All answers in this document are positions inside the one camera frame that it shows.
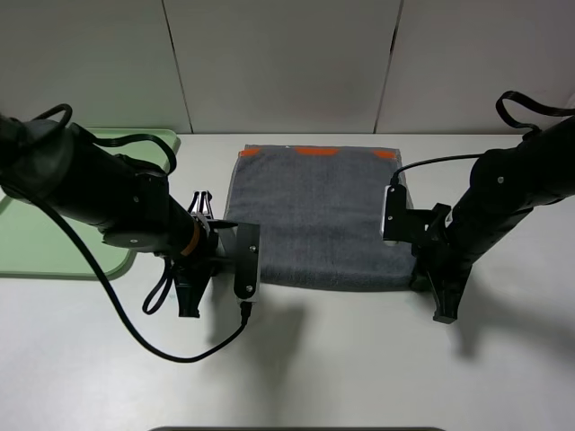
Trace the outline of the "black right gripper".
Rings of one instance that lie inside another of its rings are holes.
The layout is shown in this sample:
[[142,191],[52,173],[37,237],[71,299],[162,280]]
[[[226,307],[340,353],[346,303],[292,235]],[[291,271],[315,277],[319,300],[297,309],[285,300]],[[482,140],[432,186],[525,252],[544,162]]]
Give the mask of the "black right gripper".
[[469,248],[476,229],[475,208],[467,202],[455,207],[436,204],[431,210],[410,208],[407,215],[415,258],[409,287],[431,290],[433,321],[453,323],[473,266]]

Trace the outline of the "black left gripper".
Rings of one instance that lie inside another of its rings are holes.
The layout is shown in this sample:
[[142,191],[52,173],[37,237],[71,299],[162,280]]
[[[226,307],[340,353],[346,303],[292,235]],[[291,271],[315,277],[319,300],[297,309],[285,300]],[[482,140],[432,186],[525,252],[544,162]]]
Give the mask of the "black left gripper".
[[214,219],[211,199],[208,190],[194,191],[188,208],[193,234],[172,257],[172,278],[181,318],[199,318],[199,304],[209,280],[235,272],[238,223]]

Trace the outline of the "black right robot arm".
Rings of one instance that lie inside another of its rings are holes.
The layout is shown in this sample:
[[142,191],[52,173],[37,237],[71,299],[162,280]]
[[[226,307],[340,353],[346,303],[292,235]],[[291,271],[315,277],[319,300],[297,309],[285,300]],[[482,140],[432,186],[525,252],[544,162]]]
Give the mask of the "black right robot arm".
[[441,207],[431,242],[417,249],[416,273],[432,291],[434,321],[457,318],[473,264],[535,207],[574,194],[574,119],[491,149],[471,169],[469,187],[453,208]]

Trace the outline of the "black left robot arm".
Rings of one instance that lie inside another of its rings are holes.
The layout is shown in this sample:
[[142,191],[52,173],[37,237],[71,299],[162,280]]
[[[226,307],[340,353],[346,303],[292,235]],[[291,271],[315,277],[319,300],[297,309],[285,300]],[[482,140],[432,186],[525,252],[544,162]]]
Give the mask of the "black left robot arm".
[[164,272],[144,313],[156,312],[174,287],[180,316],[199,317],[208,281],[221,267],[218,238],[170,195],[174,151],[147,133],[99,138],[70,118],[70,106],[61,104],[31,121],[1,119],[2,189],[97,228],[107,245],[162,258]]

